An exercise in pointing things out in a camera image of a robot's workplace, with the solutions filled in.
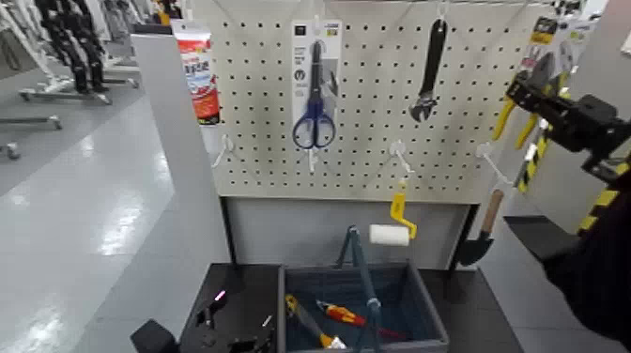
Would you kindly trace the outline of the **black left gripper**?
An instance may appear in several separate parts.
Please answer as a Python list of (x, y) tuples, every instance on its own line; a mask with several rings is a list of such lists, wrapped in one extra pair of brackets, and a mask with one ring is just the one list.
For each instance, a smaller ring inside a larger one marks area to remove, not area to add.
[(196, 315), (196, 325), (182, 333), (179, 351), (182, 353), (229, 353), (250, 352), (270, 353), (274, 346), (274, 316), (268, 315), (261, 324), (258, 336), (236, 335), (231, 332), (212, 330), (216, 326), (214, 316), (227, 304), (225, 290), (220, 290), (214, 298)]

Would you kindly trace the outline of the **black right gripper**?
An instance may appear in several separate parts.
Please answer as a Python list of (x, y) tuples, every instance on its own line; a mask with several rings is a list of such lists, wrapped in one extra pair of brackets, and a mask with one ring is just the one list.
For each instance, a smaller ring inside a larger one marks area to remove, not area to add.
[(618, 117), (618, 109), (593, 95), (578, 101), (559, 99), (556, 79), (534, 79), (518, 74), (506, 96), (526, 111), (536, 113), (539, 126), (535, 140), (550, 139), (572, 152), (612, 152), (630, 138), (630, 122)]

